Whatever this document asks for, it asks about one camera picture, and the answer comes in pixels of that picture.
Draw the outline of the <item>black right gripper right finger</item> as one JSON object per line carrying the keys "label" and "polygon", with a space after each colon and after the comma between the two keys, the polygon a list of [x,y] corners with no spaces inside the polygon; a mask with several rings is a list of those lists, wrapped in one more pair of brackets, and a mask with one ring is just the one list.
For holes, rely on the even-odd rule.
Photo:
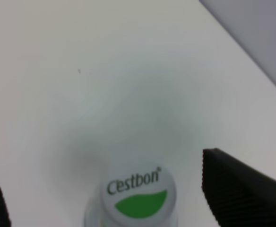
{"label": "black right gripper right finger", "polygon": [[203,150],[202,191],[221,227],[276,227],[276,180],[218,148]]}

